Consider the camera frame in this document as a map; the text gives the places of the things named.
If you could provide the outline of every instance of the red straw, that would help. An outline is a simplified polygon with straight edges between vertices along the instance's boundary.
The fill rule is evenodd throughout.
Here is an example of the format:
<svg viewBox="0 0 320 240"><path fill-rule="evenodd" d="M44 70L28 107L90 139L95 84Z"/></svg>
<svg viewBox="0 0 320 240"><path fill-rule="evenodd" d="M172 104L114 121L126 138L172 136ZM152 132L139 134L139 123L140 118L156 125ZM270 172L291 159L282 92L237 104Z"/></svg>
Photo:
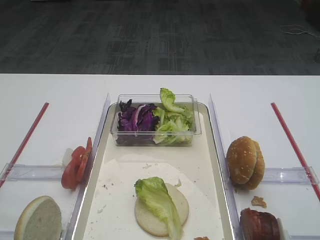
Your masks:
<svg viewBox="0 0 320 240"><path fill-rule="evenodd" d="M34 132L36 126L38 125L38 123L40 122L40 119L42 118L42 116L44 115L45 111L47 110L49 106L49 103L46 102L41 111L39 112L38 116L36 117L36 119L34 120L31 128L29 129L28 133L26 134L26 136L24 137L22 143L20 144L18 150L16 151L15 155L13 156L11 162L9 163L9 167L7 168L5 174L3 175L2 180L0 180L0 188L2 187L2 185L5 183L7 176L9 175L11 169L13 168L13 166L15 165L16 161L18 160L20 154L22 153L23 149L25 148L29 138L31 137L32 133Z"/></svg>
<svg viewBox="0 0 320 240"><path fill-rule="evenodd" d="M314 184L315 183L315 179L314 179L314 176L312 175L312 173L310 172L309 170L309 167L308 167L308 164L304 158L304 156L302 155L294 137L291 135L291 132L285 122L285 120L283 119L283 117L281 116L281 113L279 111L279 109L277 108L276 104L274 102L271 103L271 106L277 116L277 118L279 119L279 122L281 123L282 125L282 128L286 134L286 136L288 137L294 151L295 151L295 154L297 155L298 159L300 160L300 163L302 165L302 167L304 167L306 169L306 174L307 176L309 177L310 181L311 181L311 184L312 184L312 187L315 191L315 194L316 196L318 197L319 201L320 201L320 189L319 189L319 185L318 184Z"/></svg>

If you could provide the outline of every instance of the sliced tomato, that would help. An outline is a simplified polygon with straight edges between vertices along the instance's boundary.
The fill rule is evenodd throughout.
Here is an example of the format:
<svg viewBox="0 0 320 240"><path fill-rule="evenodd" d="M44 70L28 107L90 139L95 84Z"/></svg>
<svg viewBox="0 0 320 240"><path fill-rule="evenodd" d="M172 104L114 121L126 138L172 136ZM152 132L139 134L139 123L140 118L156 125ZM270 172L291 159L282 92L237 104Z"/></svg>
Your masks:
<svg viewBox="0 0 320 240"><path fill-rule="evenodd" d="M85 153L85 148L83 146L78 146L71 154L71 156L74 157L80 157L82 154Z"/></svg>
<svg viewBox="0 0 320 240"><path fill-rule="evenodd" d="M88 137L86 148L78 146L72 153L72 160L64 169L61 184L65 189L75 189L82 181L89 155L92 151L92 140Z"/></svg>
<svg viewBox="0 0 320 240"><path fill-rule="evenodd" d="M91 137L88 137L88 141L86 142L85 152L82 155L81 164L80 164L79 170L75 176L75 179L78 182L81 182L84 177L85 169L86 169L88 158L89 158L91 151L92 151L92 141L91 141Z"/></svg>
<svg viewBox="0 0 320 240"><path fill-rule="evenodd" d="M64 169L64 172L62 174L61 178L61 185L65 189L75 189L78 185L78 182L76 180L76 171L78 170L79 165L76 165L76 162L74 160L71 160L69 164Z"/></svg>

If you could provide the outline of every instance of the bread slice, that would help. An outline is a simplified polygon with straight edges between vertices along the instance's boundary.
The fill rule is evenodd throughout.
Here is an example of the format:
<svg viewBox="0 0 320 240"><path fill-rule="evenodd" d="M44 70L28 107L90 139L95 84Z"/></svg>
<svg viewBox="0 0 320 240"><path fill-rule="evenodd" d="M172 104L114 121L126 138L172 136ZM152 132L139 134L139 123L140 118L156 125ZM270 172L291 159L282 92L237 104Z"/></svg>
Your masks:
<svg viewBox="0 0 320 240"><path fill-rule="evenodd" d="M256 189L258 185L261 183L262 179L264 178L265 174L265 160L264 156L262 156L262 152L260 150L259 143L253 141L256 150L256 164L253 170L253 174L249 181L247 181L243 187L249 190Z"/></svg>
<svg viewBox="0 0 320 240"><path fill-rule="evenodd" d="M165 183L168 193L178 211L181 224L185 224L189 216L189 204L186 197L169 183ZM146 204L137 198L135 201L135 219L140 227L149 234L165 237L169 235L168 226L159 220L151 211L147 209Z"/></svg>
<svg viewBox="0 0 320 240"><path fill-rule="evenodd" d="M254 173L257 151L254 141L248 136L234 140L226 153L230 178L235 184L245 184Z"/></svg>
<svg viewBox="0 0 320 240"><path fill-rule="evenodd" d="M40 196L23 210L16 224L14 240L59 240L61 210L50 196Z"/></svg>

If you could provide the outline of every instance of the gray carpet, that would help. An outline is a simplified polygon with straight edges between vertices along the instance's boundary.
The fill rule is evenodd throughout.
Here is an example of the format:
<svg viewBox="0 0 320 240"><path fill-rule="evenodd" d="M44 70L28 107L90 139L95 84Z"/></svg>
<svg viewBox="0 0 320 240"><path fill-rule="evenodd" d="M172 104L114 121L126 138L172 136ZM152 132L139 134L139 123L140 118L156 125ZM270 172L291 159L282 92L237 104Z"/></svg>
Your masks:
<svg viewBox="0 0 320 240"><path fill-rule="evenodd" d="M320 75L294 0L0 0L0 73Z"/></svg>

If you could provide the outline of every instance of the green lettuce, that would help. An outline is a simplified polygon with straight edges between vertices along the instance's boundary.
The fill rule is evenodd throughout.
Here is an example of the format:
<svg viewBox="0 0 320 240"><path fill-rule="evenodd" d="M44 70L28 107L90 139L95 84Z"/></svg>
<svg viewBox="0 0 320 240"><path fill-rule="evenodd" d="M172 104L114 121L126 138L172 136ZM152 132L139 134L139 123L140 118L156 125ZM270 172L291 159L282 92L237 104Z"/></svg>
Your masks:
<svg viewBox="0 0 320 240"><path fill-rule="evenodd" d="M167 224L170 239L180 240L182 224L165 182L159 177L150 177L137 180L134 186L137 197L146 204L149 211Z"/></svg>
<svg viewBox="0 0 320 240"><path fill-rule="evenodd" d="M160 89L160 98L164 108L173 113L181 114L185 111L184 108L181 108L175 105L176 95L167 88Z"/></svg>
<svg viewBox="0 0 320 240"><path fill-rule="evenodd" d="M175 134L174 132L190 131L194 121L194 115L187 107L181 108L175 105L176 96L167 88L160 90L161 103L164 109L157 107L152 111L154 116L160 118L155 130L156 132L173 132L172 134L155 134L153 141L155 144L171 145L173 143L190 143L190 134Z"/></svg>

